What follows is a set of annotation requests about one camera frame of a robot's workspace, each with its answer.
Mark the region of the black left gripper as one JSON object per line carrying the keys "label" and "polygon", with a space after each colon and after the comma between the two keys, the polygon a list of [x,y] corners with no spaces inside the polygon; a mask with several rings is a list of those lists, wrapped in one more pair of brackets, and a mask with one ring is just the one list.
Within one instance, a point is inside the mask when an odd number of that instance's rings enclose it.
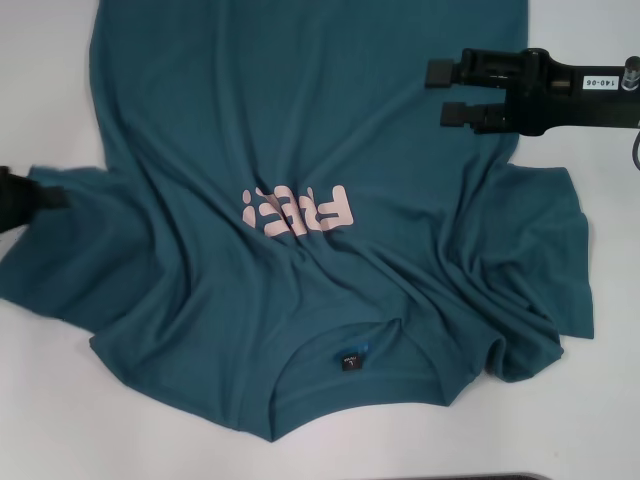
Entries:
{"label": "black left gripper", "polygon": [[38,208],[56,210],[69,206],[64,188],[39,188],[35,181],[0,167],[0,233],[28,224]]}

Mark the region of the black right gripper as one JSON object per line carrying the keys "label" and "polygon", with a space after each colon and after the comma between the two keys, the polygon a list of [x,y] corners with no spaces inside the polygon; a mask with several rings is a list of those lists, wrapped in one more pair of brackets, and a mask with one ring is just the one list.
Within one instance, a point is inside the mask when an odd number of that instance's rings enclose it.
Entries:
{"label": "black right gripper", "polygon": [[575,66],[554,60],[544,49],[465,48],[459,62],[429,60],[425,78],[426,88],[506,89],[515,83],[507,92],[506,114],[503,104],[447,102],[440,125],[498,134],[506,132],[507,119],[521,135],[542,135],[561,126],[640,128],[640,56],[617,66]]}

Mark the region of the teal t-shirt with pink print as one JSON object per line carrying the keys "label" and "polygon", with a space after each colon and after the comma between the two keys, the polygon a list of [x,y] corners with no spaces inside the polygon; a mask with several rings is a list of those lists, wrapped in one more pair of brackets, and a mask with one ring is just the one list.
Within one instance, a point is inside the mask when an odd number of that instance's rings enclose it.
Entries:
{"label": "teal t-shirt with pink print", "polygon": [[0,298],[91,333],[125,385],[275,441],[449,405],[594,335],[568,172],[442,128],[426,63],[525,47],[528,0],[100,0],[104,169],[0,260]]}

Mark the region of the dark flat panel edge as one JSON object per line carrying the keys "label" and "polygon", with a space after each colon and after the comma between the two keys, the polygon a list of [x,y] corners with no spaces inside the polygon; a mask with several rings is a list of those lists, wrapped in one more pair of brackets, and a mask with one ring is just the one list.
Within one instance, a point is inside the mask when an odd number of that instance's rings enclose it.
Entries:
{"label": "dark flat panel edge", "polygon": [[549,477],[531,473],[498,473],[498,474],[477,474],[477,475],[447,475],[447,476],[426,476],[426,477],[397,477],[378,479],[357,479],[357,480],[552,480]]}

